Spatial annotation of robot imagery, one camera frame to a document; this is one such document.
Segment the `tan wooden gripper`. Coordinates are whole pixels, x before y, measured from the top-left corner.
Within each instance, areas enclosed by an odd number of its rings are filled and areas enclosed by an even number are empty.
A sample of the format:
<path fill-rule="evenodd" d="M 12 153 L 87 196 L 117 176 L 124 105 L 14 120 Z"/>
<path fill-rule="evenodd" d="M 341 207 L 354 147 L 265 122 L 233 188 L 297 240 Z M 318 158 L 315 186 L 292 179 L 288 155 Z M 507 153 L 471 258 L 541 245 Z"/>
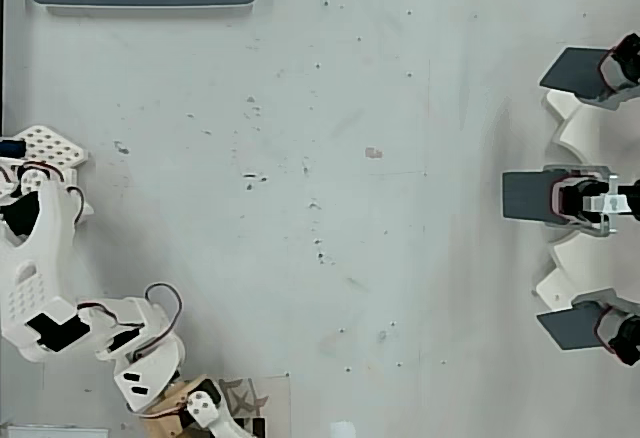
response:
<path fill-rule="evenodd" d="M 160 401 L 143 415 L 141 423 L 151 438 L 250 438 L 232 417 L 219 387 L 207 375 L 179 381 L 167 388 Z"/>

